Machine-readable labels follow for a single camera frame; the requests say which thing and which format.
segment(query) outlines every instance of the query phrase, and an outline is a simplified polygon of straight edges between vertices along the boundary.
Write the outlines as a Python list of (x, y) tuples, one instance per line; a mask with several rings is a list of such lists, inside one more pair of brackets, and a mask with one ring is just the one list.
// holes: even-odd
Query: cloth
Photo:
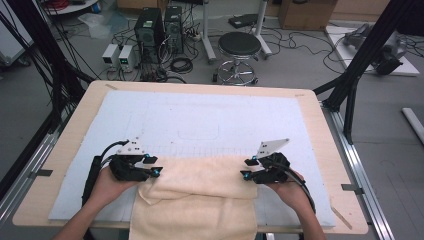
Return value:
[(240, 174), (246, 158), (159, 157), (161, 176), (139, 185), (130, 239), (254, 239), (257, 186)]

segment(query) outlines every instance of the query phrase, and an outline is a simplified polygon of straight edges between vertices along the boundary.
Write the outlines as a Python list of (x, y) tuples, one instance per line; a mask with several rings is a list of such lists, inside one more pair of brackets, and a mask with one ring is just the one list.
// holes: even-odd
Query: desk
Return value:
[[(52, 175), (50, 177), (39, 176), (35, 179), (13, 218), (14, 224), (19, 226), (62, 226), (64, 224), (63, 221), (48, 220), (48, 215), (59, 193), (67, 168), (78, 152), (104, 96), (108, 91), (113, 90), (296, 98), (329, 193), (333, 212), (335, 212), (336, 227), (325, 229), (325, 231), (345, 234), (364, 234), (368, 231), (355, 194), (351, 191), (343, 191), (341, 188), (341, 184), (350, 184), (350, 180), (317, 98), (311, 90), (115, 81), (96, 81), (90, 85), (43, 166), (43, 169), (53, 170)], [(96, 222), (93, 226), (129, 228), (129, 223)], [(298, 229), (258, 226), (258, 231), (288, 233), (298, 231)]]

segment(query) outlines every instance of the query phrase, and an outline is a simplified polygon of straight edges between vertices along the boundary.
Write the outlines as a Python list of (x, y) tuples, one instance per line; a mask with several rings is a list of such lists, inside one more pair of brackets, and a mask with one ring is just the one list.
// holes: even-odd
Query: chair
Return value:
[(245, 86), (258, 82), (255, 71), (245, 62), (251, 58), (258, 60), (261, 43), (254, 35), (244, 32), (226, 33), (219, 39), (218, 48), (232, 60), (221, 64), (214, 75), (214, 82), (217, 82), (218, 78), (222, 84), (228, 85)]

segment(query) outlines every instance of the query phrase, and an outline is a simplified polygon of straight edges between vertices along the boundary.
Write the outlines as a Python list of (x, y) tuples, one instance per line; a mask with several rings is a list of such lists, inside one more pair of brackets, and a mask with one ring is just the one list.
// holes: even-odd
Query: black metal pole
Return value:
[(339, 111), (340, 105), (348, 98), (343, 133), (349, 144), (353, 144), (351, 133), (358, 82), (367, 67), (378, 56), (381, 48), (394, 32), (402, 18), (411, 9), (414, 1), (391, 0), (346, 71), (333, 81), (314, 89), (315, 94), (318, 95), (334, 88), (330, 96), (323, 101), (324, 107), (331, 111)]

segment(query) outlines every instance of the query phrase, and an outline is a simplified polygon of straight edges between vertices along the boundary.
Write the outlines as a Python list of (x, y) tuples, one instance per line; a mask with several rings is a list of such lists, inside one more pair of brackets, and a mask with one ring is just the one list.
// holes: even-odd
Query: white device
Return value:
[(117, 71), (119, 69), (119, 46), (118, 44), (109, 44), (103, 53), (103, 62), (109, 67), (109, 71)]
[(124, 72), (132, 72), (135, 66), (135, 53), (132, 45), (124, 45), (119, 54), (119, 62)]

